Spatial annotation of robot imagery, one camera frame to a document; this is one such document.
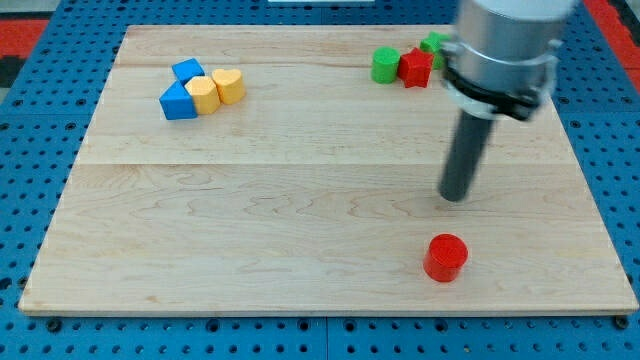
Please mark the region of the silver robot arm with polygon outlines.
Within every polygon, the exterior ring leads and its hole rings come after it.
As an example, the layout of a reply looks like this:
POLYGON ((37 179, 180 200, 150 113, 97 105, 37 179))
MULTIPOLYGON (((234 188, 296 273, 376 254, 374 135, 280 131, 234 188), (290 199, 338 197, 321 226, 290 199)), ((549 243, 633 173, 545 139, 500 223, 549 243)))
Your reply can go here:
POLYGON ((462 0, 444 42, 443 85, 465 113, 528 120, 556 83, 557 52, 576 0, 462 0))

